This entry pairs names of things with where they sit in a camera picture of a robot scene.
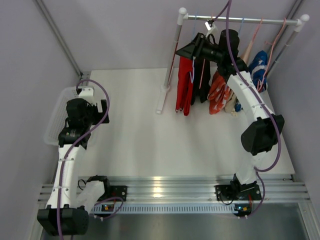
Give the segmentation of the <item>red trousers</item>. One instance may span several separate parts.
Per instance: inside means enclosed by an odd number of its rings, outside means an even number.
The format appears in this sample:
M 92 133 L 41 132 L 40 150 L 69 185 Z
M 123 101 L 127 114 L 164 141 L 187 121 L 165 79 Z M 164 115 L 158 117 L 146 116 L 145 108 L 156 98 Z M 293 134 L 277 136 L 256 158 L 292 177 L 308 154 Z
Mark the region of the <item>red trousers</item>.
M 185 58 L 179 58 L 178 83 L 175 112 L 183 112 L 184 116 L 190 113 L 190 106 L 193 94 L 194 65 L 193 61 Z

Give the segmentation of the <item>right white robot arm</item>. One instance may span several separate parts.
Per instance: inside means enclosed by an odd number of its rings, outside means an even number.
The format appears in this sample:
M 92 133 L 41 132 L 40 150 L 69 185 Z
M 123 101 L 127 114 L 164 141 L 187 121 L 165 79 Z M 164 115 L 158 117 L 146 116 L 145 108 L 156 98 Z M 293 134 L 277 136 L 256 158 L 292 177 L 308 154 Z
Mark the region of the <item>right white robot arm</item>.
M 274 146 L 281 146 L 280 134 L 285 124 L 283 116 L 275 115 L 259 94 L 247 64 L 238 56 L 239 43 L 238 32 L 233 29 L 223 30 L 218 42 L 199 32 L 189 44 L 174 52 L 183 59 L 216 63 L 218 73 L 235 93 L 245 113 L 248 127 L 240 141 L 249 156 L 229 184 L 215 188 L 217 200 L 226 205 L 234 201 L 263 200 L 264 192 L 257 184 L 259 174 L 273 167 L 262 169 L 261 164 Z

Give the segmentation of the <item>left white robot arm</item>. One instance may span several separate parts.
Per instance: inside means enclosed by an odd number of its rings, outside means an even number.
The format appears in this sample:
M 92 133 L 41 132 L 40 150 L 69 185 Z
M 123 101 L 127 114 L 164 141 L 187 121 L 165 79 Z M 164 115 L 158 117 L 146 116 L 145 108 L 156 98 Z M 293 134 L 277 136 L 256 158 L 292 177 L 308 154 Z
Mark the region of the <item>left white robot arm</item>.
M 91 132 L 100 124 L 109 123 L 107 99 L 101 100 L 102 112 L 96 103 L 75 98 L 66 103 L 67 118 L 58 135 L 58 165 L 51 195 L 37 220 L 50 236 L 84 235 L 94 204 L 110 193 L 107 176 L 92 176 L 82 193 L 77 193 L 79 171 Z

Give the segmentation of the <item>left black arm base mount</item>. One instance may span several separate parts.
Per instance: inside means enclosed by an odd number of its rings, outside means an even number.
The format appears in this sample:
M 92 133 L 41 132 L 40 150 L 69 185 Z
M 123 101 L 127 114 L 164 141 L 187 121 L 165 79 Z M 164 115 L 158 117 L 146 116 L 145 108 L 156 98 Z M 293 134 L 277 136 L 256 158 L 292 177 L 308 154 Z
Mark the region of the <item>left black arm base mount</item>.
M 106 188 L 104 194 L 98 199 L 99 201 L 104 201 L 111 197 L 122 198 L 124 202 L 127 201 L 127 190 L 126 185 L 110 185 Z

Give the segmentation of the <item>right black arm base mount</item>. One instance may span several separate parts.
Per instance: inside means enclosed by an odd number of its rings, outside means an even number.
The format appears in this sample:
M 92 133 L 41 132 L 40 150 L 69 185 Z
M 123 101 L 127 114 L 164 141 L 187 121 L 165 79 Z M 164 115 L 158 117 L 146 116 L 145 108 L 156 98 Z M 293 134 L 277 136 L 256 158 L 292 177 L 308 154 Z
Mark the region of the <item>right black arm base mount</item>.
M 217 199 L 223 202 L 231 201 L 259 201 L 262 199 L 262 192 L 259 186 L 255 184 L 219 184 L 215 186 Z

